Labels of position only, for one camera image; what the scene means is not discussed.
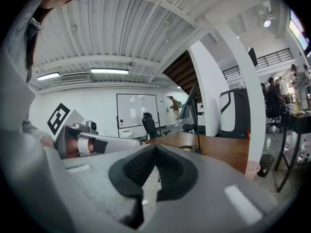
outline desk lamp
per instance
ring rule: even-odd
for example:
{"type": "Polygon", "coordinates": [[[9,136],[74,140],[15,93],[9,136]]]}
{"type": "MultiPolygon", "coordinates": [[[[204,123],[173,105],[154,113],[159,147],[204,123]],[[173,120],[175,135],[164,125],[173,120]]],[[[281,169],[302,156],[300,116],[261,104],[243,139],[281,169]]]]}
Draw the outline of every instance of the desk lamp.
{"type": "Polygon", "coordinates": [[[191,117],[194,119],[195,123],[196,123],[196,129],[198,131],[198,144],[199,147],[198,148],[194,148],[193,146],[181,146],[180,148],[190,148],[192,149],[191,152],[195,152],[195,153],[203,153],[202,149],[201,149],[201,145],[200,145],[200,133],[199,133],[199,125],[198,125],[198,118],[195,112],[195,107],[194,107],[194,96],[195,94],[198,92],[199,90],[199,86],[198,85],[193,85],[189,97],[186,101],[186,103],[183,105],[182,110],[180,112],[180,114],[178,115],[176,120],[181,120],[181,119],[185,119],[188,117],[191,117]]]}

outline black chair back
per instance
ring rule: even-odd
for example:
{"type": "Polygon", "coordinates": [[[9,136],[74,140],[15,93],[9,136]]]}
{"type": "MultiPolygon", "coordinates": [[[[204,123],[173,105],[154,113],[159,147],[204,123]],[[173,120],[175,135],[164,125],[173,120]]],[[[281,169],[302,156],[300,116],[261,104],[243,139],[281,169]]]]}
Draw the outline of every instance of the black chair back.
{"type": "Polygon", "coordinates": [[[146,130],[147,137],[149,135],[150,139],[157,138],[158,134],[156,132],[155,121],[152,119],[152,115],[149,112],[143,113],[141,121],[146,130]]]}
{"type": "Polygon", "coordinates": [[[155,121],[153,119],[145,119],[144,127],[150,139],[159,137],[156,131],[155,121]]]}
{"type": "Polygon", "coordinates": [[[266,106],[266,117],[267,118],[271,118],[272,117],[272,107],[269,103],[269,99],[268,99],[268,92],[264,86],[264,84],[261,84],[262,87],[262,93],[263,93],[263,97],[264,97],[264,102],[265,102],[265,106],[266,106]]]}

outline hand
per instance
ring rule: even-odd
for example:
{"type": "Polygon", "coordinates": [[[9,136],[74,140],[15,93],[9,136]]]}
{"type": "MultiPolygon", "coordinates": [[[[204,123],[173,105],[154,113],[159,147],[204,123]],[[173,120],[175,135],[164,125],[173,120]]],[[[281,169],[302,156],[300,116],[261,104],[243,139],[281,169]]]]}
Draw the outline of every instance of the hand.
{"type": "Polygon", "coordinates": [[[41,145],[44,147],[54,148],[53,138],[50,135],[47,135],[42,138],[41,145]]]}
{"type": "MultiPolygon", "coordinates": [[[[66,141],[66,150],[67,150],[67,158],[76,158],[79,157],[78,150],[78,139],[77,138],[69,138],[66,141]]],[[[88,150],[93,153],[93,143],[91,140],[88,141],[88,150]]]]}

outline whiteboard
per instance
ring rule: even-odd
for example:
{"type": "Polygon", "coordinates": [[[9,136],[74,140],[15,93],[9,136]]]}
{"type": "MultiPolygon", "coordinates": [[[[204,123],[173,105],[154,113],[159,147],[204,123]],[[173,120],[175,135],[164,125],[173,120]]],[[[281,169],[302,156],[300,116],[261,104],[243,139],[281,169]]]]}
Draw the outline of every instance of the whiteboard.
{"type": "Polygon", "coordinates": [[[149,112],[155,123],[158,123],[155,95],[117,94],[117,110],[119,128],[142,125],[142,114],[149,112]]]}

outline black office chair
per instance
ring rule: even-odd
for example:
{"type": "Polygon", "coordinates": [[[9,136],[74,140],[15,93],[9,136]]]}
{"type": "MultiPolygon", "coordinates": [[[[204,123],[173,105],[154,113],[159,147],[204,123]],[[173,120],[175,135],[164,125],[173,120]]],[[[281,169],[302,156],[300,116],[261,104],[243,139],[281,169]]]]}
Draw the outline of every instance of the black office chair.
{"type": "MultiPolygon", "coordinates": [[[[141,121],[147,133],[146,140],[148,139],[148,135],[149,135],[149,139],[155,139],[155,138],[162,136],[157,133],[155,121],[152,119],[152,115],[150,113],[148,112],[143,113],[141,121]]],[[[167,135],[169,132],[171,131],[167,130],[167,131],[164,131],[162,134],[167,135]]]]}
{"type": "Polygon", "coordinates": [[[277,109],[273,108],[273,106],[271,105],[270,100],[269,100],[268,92],[267,92],[265,85],[263,83],[261,84],[261,87],[262,87],[262,93],[263,93],[264,100],[265,100],[266,117],[271,118],[272,121],[274,120],[274,122],[272,122],[272,123],[266,123],[266,132],[268,133],[269,129],[270,129],[270,131],[274,134],[274,136],[278,140],[278,137],[273,132],[271,127],[276,126],[280,130],[280,133],[282,133],[282,129],[281,129],[282,125],[281,125],[281,123],[277,122],[277,120],[279,120],[279,116],[280,116],[280,106],[277,109]]]}

